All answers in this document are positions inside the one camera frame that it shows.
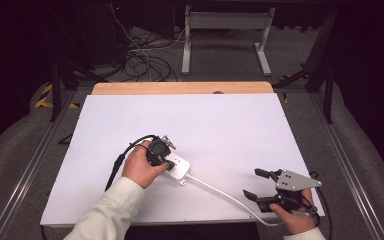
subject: white cable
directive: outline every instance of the white cable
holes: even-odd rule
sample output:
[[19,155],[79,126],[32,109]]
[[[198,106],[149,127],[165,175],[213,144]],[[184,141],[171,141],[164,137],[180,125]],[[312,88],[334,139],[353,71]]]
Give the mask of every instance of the white cable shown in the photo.
[[216,191],[216,192],[218,192],[218,193],[224,195],[224,196],[227,197],[227,198],[230,198],[231,200],[233,200],[234,202],[236,202],[237,204],[239,204],[240,206],[242,206],[243,208],[245,208],[248,212],[250,212],[250,213],[251,213],[251,214],[252,214],[258,221],[260,221],[262,224],[264,224],[264,225],[266,225],[266,226],[268,226],[268,227],[275,227],[275,226],[279,226],[279,225],[282,225],[282,224],[283,224],[283,222],[280,222],[280,223],[268,223],[268,222],[265,222],[263,219],[261,219],[260,217],[258,217],[257,214],[255,214],[251,209],[249,209],[247,206],[245,206],[243,203],[241,203],[239,200],[235,199],[234,197],[230,196],[229,194],[224,193],[224,192],[218,190],[217,188],[214,188],[214,187],[208,185],[207,183],[205,183],[205,182],[203,182],[203,181],[197,179],[196,177],[190,175],[189,173],[186,174],[186,177],[188,177],[188,178],[190,178],[190,179],[193,179],[193,180],[195,180],[195,181],[201,183],[202,185],[204,185],[204,186],[206,186],[206,187],[208,187],[208,188],[210,188],[210,189],[212,189],[212,190],[214,190],[214,191]]
[[129,36],[129,34],[127,33],[126,29],[124,28],[123,24],[120,23],[120,21],[118,21],[117,19],[117,16],[115,15],[115,12],[114,12],[114,9],[113,9],[113,6],[112,4],[107,4],[107,7],[108,9],[111,11],[111,13],[113,14],[114,16],[114,20],[121,26],[121,28],[123,29],[124,33],[126,34],[126,36],[130,39],[130,41],[136,46],[136,48],[143,54],[146,56],[147,58],[147,62],[146,62],[146,68],[148,69],[149,68],[149,56],[146,55],[146,53],[144,51],[142,51],[142,49],[136,44],[135,41],[133,41],[133,39]]
[[[167,46],[167,47],[155,47],[155,48],[142,48],[141,51],[149,51],[149,50],[159,50],[159,49],[168,49],[168,48],[171,48],[173,47],[174,45],[176,45],[178,42],[182,42],[180,41],[180,38],[182,37],[183,33],[185,32],[185,29],[183,29],[183,31],[180,33],[180,36],[177,38],[177,40],[175,40],[173,42],[173,44],[171,44],[170,46]],[[158,41],[158,42],[152,42],[152,43],[149,43],[147,45],[155,45],[157,43],[161,43],[161,42],[164,42],[164,41]]]

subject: wooden edge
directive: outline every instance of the wooden edge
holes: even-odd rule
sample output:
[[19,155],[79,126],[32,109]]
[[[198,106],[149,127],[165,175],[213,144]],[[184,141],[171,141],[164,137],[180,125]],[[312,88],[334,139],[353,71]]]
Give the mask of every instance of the wooden edge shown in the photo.
[[274,93],[268,82],[125,82],[97,83],[92,95]]

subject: white board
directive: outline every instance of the white board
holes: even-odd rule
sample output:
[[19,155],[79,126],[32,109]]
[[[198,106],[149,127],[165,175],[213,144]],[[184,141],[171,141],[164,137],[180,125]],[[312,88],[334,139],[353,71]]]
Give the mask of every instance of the white board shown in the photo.
[[[275,183],[255,168],[308,170],[276,94],[91,95],[43,213],[41,225],[75,224],[104,192],[113,163],[136,139],[168,135],[190,173],[254,210],[242,190],[274,196]],[[181,186],[159,176],[146,190],[134,224],[249,221],[231,200],[189,180]],[[313,192],[320,215],[324,215]]]

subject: person's right hand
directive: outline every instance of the person's right hand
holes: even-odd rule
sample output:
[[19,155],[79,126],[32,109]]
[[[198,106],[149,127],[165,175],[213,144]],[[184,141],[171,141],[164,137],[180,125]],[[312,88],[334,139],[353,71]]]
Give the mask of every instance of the person's right hand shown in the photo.
[[122,176],[130,178],[143,189],[149,187],[158,175],[168,168],[168,163],[159,166],[151,166],[146,160],[146,151],[151,143],[143,141],[140,146],[136,146],[127,157],[123,168]]
[[[311,205],[314,206],[313,197],[310,189],[304,189],[301,191],[302,196],[304,196]],[[297,214],[291,214],[284,210],[281,206],[277,204],[270,204],[270,209],[286,224],[289,232],[293,235],[307,232],[316,227],[314,219],[311,216],[302,216]]]

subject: white sleeve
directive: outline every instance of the white sleeve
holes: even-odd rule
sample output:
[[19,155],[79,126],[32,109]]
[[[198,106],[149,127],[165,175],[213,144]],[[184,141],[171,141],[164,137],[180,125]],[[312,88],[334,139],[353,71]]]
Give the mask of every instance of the white sleeve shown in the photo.
[[303,232],[296,235],[284,236],[285,240],[325,240],[325,237],[320,232],[319,228],[314,228],[310,231]]
[[79,218],[65,240],[124,239],[145,198],[145,190],[121,177]]

